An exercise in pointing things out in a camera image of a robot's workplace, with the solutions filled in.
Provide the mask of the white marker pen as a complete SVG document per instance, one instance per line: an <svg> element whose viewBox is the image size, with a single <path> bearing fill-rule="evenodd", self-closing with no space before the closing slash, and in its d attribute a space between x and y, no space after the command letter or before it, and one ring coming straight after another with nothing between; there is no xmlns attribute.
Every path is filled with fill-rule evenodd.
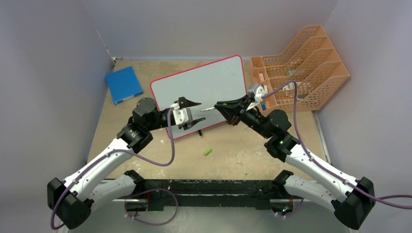
<svg viewBox="0 0 412 233"><path fill-rule="evenodd" d="M205 108L205 109L200 110L200 112L207 112L207 111L212 111L212 110L215 110L215 107Z"/></svg>

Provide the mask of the pink framed whiteboard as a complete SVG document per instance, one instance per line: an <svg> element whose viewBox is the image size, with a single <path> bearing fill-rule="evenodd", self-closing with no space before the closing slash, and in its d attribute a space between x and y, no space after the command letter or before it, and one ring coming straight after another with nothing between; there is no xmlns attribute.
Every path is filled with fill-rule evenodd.
<svg viewBox="0 0 412 233"><path fill-rule="evenodd" d="M191 108L194 119L205 118L189 130L172 127L174 139L210 128L225 118L216 110L205 111L219 101L235 100L246 94L242 58L233 55L187 69L151 82L150 88L160 110L169 108L179 97L199 103Z"/></svg>

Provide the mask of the green marker cap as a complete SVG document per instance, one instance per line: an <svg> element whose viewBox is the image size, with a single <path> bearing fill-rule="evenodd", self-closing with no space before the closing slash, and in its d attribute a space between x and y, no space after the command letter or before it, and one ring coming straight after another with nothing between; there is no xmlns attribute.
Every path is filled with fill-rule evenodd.
<svg viewBox="0 0 412 233"><path fill-rule="evenodd" d="M206 150L206 151L204 152L204 156L208 156L212 151L213 151L212 148Z"/></svg>

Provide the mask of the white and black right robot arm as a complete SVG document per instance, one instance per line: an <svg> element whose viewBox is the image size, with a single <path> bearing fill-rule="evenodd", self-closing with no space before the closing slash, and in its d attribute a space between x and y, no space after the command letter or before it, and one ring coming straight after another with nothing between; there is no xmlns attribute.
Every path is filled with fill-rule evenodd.
<svg viewBox="0 0 412 233"><path fill-rule="evenodd" d="M264 147L273 158L300 169L314 180L306 184L298 176L290 175L274 182L274 194L310 200L331 210L343 225L359 230L376 204L373 182L348 175L308 150L288 132L292 125L285 111L275 109L264 116L256 107L249 109L250 103L251 98L245 95L237 100L219 101L214 107L228 124L236 126L242 122L267 138Z"/></svg>

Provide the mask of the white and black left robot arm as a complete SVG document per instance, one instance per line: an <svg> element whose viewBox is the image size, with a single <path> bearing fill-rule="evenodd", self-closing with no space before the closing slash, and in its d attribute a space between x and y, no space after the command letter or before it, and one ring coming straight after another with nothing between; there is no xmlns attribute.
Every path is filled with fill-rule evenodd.
<svg viewBox="0 0 412 233"><path fill-rule="evenodd" d="M159 110L153 98L140 99L126 125L100 154L72 175L63 180L53 178L47 184L48 206L52 211L50 228L54 231L63 227L75 229L102 204L122 196L142 197L145 185L131 173L111 183L101 184L101 181L133 157L155 166L170 166L175 160L172 126L188 130L203 121L194 119L191 113L191 107L198 105L179 97L170 107ZM139 154L152 141L152 131L162 128L167 128L171 142L171 157L165 163Z"/></svg>

